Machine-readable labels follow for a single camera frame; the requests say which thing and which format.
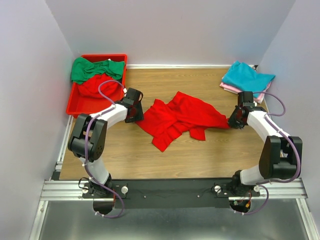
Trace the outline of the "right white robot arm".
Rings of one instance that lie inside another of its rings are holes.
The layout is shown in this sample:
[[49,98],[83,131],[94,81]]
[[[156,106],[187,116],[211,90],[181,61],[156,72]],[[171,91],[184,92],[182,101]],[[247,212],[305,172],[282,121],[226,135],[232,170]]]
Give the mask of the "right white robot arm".
[[264,142],[258,165],[238,170],[226,189],[238,194],[266,183],[290,183],[301,173],[303,141],[292,136],[275,124],[271,114],[254,103],[254,93],[241,91],[237,94],[237,105],[228,119],[233,129],[249,126]]

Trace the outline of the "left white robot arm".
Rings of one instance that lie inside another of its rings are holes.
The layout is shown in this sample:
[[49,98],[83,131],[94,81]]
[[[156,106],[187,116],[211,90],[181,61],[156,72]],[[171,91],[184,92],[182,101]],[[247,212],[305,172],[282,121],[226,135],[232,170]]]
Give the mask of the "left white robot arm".
[[128,124],[144,119],[143,93],[134,88],[124,91],[121,100],[100,112],[80,114],[74,124],[67,148],[80,159],[89,176],[88,184],[81,188],[84,194],[100,198],[113,194],[112,177],[102,160],[107,130],[119,122]]

